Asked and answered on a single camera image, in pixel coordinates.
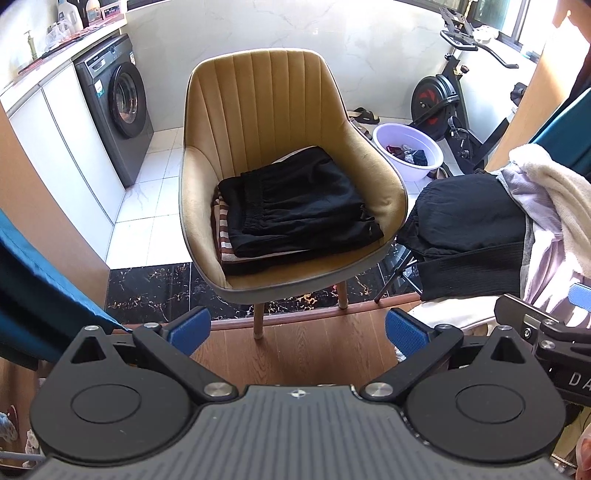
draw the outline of cabinet door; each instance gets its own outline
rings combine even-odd
[[[115,223],[125,189],[96,130],[74,65],[70,63],[44,84],[43,91],[74,161]]]
[[[113,223],[88,188],[62,140],[43,92],[38,90],[10,123],[23,150],[57,204],[104,260]]]

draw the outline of gray ribbed panel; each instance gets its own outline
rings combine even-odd
[[[457,463],[425,447],[397,411],[348,387],[251,387],[203,409],[178,443],[134,465],[89,469],[48,460],[44,480],[550,480],[541,459],[510,468]]]

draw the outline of white plastic bottle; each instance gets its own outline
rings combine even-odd
[[[78,9],[66,0],[57,0],[57,20],[68,20],[74,28],[74,33],[79,32],[84,28],[82,26],[82,19],[80,18]]]
[[[88,0],[86,3],[86,15],[88,16],[88,24],[92,25],[94,23],[100,22],[103,20],[102,16],[100,15],[100,3],[99,0]]]

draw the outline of white fluffy garment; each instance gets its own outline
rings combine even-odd
[[[562,223],[566,260],[577,273],[591,278],[591,184],[578,173],[556,163],[536,144],[509,152],[531,181],[545,188]]]

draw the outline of white wall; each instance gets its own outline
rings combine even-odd
[[[516,63],[519,69],[504,68],[488,52],[464,51],[461,64],[470,71],[462,77],[462,92],[468,111],[470,129],[484,141],[511,113],[509,94],[517,82],[529,84],[535,70],[535,63],[526,59],[516,50],[497,40],[488,44],[506,63]]]
[[[32,61],[25,32],[31,30],[37,54],[45,48],[47,27],[57,20],[57,0],[17,0],[0,16],[0,92]]]
[[[410,118],[417,82],[441,71],[439,14],[394,0],[170,0],[128,13],[154,129],[181,127],[187,82],[202,60],[301,47],[330,66],[345,103]]]

